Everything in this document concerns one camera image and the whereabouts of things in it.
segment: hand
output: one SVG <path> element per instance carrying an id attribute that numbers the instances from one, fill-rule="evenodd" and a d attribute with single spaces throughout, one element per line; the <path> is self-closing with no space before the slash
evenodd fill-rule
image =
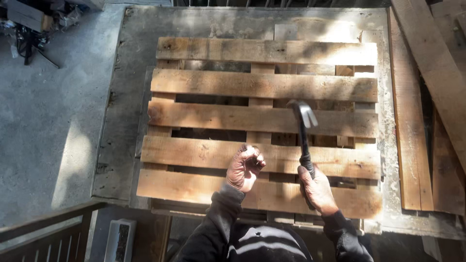
<path id="1" fill-rule="evenodd" d="M 247 193 L 256 181 L 256 176 L 265 167 L 264 156 L 257 147 L 244 143 L 233 156 L 226 172 L 226 183 Z"/>
<path id="2" fill-rule="evenodd" d="M 316 165 L 314 165 L 314 179 L 303 166 L 298 167 L 299 179 L 304 184 L 304 189 L 309 202 L 323 216 L 333 215 L 338 211 L 327 176 L 325 176 Z"/>

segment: person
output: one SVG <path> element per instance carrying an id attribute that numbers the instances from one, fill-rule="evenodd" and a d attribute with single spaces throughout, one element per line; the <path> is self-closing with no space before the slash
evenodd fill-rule
<path id="1" fill-rule="evenodd" d="M 177 261 L 312 261 L 304 241 L 290 226 L 236 222 L 241 202 L 265 166 L 257 147 L 241 146 L 226 172 L 225 184 L 212 195 L 206 217 L 180 250 Z M 314 167 L 314 179 L 301 165 L 298 174 L 309 202 L 322 214 L 323 230 L 335 246 L 336 260 L 373 261 L 359 243 L 351 221 L 338 209 L 329 180 Z"/>

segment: concrete slab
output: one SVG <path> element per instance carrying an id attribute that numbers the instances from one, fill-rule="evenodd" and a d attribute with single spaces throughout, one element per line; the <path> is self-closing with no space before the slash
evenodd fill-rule
<path id="1" fill-rule="evenodd" d="M 29 66 L 0 37 L 0 226 L 90 200 L 126 5 L 86 13 Z"/>

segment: wooden railing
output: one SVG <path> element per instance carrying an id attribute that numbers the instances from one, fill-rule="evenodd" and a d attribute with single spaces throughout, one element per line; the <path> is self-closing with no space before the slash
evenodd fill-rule
<path id="1" fill-rule="evenodd" d="M 91 201 L 38 217 L 26 223 L 0 228 L 0 243 L 3 243 L 68 219 L 82 216 L 81 221 L 50 230 L 0 250 L 0 261 L 84 261 L 92 211 L 103 208 L 105 205 L 106 203 Z"/>

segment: hammer head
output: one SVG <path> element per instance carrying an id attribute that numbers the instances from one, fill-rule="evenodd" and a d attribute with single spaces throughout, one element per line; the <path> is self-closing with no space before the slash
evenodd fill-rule
<path id="1" fill-rule="evenodd" d="M 290 100 L 287 103 L 287 108 L 293 109 L 296 120 L 304 124 L 306 128 L 311 128 L 312 126 L 318 126 L 317 118 L 314 115 L 311 107 L 304 101 Z"/>

